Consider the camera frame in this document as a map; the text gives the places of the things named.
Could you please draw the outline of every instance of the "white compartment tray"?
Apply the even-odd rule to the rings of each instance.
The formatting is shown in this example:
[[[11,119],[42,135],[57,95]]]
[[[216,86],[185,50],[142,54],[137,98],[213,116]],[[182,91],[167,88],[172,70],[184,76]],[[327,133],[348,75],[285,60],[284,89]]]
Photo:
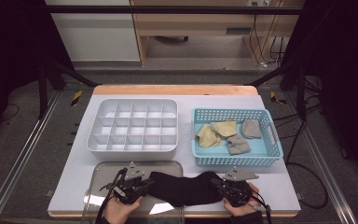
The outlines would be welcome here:
[[[92,124],[88,149],[101,160],[170,160],[178,108],[167,99],[106,99]]]

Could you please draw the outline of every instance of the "wooden table edge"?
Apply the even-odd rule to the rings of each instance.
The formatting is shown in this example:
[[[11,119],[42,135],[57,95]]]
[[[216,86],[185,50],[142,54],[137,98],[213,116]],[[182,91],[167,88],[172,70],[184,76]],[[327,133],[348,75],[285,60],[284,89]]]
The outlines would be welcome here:
[[[51,212],[49,211],[48,214],[51,217],[82,217],[82,213],[78,212]],[[271,216],[272,217],[295,217],[298,215],[298,211],[272,211]],[[185,211],[185,217],[186,218],[229,218],[231,214],[229,212],[215,212],[215,213],[202,213],[202,212],[186,212]]]
[[[258,95],[243,85],[100,85],[93,94],[105,95]]]

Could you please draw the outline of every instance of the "yellow cloth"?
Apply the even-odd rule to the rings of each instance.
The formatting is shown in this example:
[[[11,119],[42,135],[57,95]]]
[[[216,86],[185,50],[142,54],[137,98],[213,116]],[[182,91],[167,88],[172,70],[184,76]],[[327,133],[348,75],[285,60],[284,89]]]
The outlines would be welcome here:
[[[200,147],[218,147],[223,142],[219,134],[215,133],[207,124],[202,125],[197,137]]]
[[[237,121],[212,122],[211,128],[224,137],[230,137],[237,134]]]

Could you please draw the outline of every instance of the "gray carpet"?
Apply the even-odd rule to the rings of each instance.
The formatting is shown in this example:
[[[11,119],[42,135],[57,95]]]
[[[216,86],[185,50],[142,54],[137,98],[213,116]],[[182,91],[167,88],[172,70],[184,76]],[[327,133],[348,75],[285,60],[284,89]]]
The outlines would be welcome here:
[[[244,81],[240,79],[243,78],[240,76],[240,73],[241,72],[233,73],[234,75],[232,76],[237,76],[239,80],[231,80],[231,83],[241,83]],[[126,83],[124,79],[121,79],[122,82],[120,82],[117,77],[98,76],[95,74],[89,75],[93,76],[93,80],[97,82]],[[140,75],[140,72],[126,72],[121,74],[122,77],[136,77]],[[222,81],[222,78],[207,78],[206,75],[201,72],[197,72],[196,75],[190,72],[180,75],[180,73],[177,72],[176,74],[172,73],[171,77],[164,76],[167,75],[167,72],[165,72],[160,76],[157,75],[157,79],[154,80],[152,76],[148,77],[149,75],[146,74],[144,80],[133,78],[130,78],[130,80],[138,80],[134,82],[145,84],[153,82],[186,84],[187,78],[191,77],[193,79],[191,80],[192,83],[212,84],[213,81],[211,80],[214,80],[214,83],[225,83]],[[70,106],[73,96],[78,90],[83,90],[83,94],[77,106]],[[81,121],[91,92],[91,88],[73,82],[61,93],[53,115],[48,121],[48,125],[40,137],[31,158],[28,160],[16,188],[14,188],[7,201],[5,209],[2,211],[2,223],[36,223],[36,220],[40,223],[78,221],[76,219],[57,220],[50,217],[47,213],[50,198],[46,196],[45,193],[48,189],[55,189],[58,184],[62,168],[65,165],[66,158],[71,149],[70,144],[75,138],[73,133],[76,132],[76,125]],[[294,113],[289,105],[271,102],[269,96],[270,91],[261,88],[259,93],[263,98],[266,109],[270,111],[274,119]],[[283,99],[285,96],[281,92],[276,91],[276,93],[279,99]],[[10,171],[11,165],[15,162],[16,156],[20,153],[21,147],[26,142],[30,131],[34,127],[39,107],[36,83],[31,83],[12,92],[9,102],[17,105],[20,110],[12,119],[0,124],[0,186]],[[311,98],[308,105],[311,106],[318,103],[317,98]],[[11,115],[14,115],[15,111],[16,109],[12,108],[12,105],[9,105],[4,117],[9,118]],[[287,120],[289,119],[276,121],[275,123],[278,134],[282,139],[282,147],[284,155],[286,156],[294,140],[294,137],[290,136],[296,134],[299,128],[297,120],[280,126]],[[334,177],[337,179],[358,221],[358,163],[356,161],[342,159],[339,144],[335,139],[334,133],[325,120],[324,115],[319,113],[319,110],[314,110],[308,114],[307,126],[310,128],[318,147],[322,150],[325,160],[331,168]],[[317,172],[302,135],[299,136],[296,142],[290,161],[298,162]],[[323,189],[315,177],[297,166],[288,166],[288,170],[296,191],[302,193],[307,203],[317,205],[323,201]],[[301,208],[301,212],[296,217],[274,218],[273,223],[341,223],[335,206],[332,205],[330,201],[322,209],[309,208],[304,204],[301,204]]]

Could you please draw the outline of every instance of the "white table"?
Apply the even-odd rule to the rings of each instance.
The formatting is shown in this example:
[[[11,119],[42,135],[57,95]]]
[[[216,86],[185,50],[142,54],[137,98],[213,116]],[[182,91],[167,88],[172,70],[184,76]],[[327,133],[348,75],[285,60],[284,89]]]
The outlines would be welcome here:
[[[192,125],[191,112],[194,107],[213,108],[264,108],[259,95],[134,95],[100,94],[95,91],[89,101],[84,117],[79,125],[71,153],[62,171],[60,182],[48,207],[52,217],[81,217],[84,197],[90,187],[97,160],[87,148],[87,139],[99,104],[105,99],[172,99],[178,104],[178,144],[173,161],[183,166],[183,176],[194,177],[205,171],[214,171],[220,176],[232,167],[199,167],[191,152]],[[282,159],[270,167],[253,167],[246,170],[259,175],[251,180],[272,209],[274,217],[293,217],[300,206],[289,174]],[[186,217],[228,217],[223,203],[188,206]]]

